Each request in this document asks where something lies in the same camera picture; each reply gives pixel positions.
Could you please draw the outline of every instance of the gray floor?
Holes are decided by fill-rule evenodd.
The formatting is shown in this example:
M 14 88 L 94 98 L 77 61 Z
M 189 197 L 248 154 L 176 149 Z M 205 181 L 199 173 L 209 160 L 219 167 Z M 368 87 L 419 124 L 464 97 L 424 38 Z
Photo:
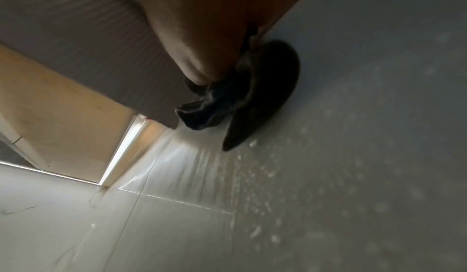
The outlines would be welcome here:
M 106 271 L 467 271 L 466 4 L 302 0 L 291 100 L 166 136 Z

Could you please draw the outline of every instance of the floor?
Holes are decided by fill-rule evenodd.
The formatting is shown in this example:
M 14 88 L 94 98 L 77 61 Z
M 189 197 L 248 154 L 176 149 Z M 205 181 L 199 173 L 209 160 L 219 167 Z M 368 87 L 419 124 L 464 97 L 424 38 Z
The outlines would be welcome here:
M 300 1 L 293 97 L 166 136 L 105 271 L 467 271 L 466 2 Z

